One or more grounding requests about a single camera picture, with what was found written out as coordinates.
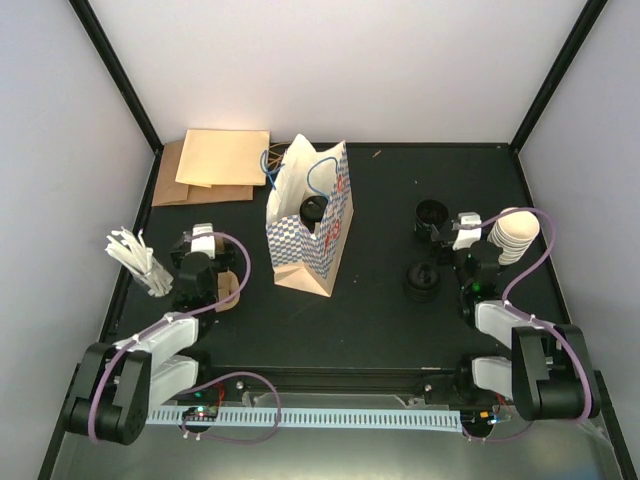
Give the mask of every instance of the wall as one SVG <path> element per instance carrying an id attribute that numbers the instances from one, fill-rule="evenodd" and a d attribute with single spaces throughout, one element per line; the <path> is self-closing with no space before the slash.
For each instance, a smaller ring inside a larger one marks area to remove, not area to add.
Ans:
<path id="1" fill-rule="evenodd" d="M 585 0 L 92 0 L 164 142 L 508 142 Z"/>
<path id="2" fill-rule="evenodd" d="M 152 155 L 67 2 L 0 16 L 0 477 L 35 478 Z"/>
<path id="3" fill-rule="evenodd" d="M 522 159 L 559 225 L 553 256 L 573 321 L 603 370 L 640 466 L 640 3 L 611 1 Z"/>

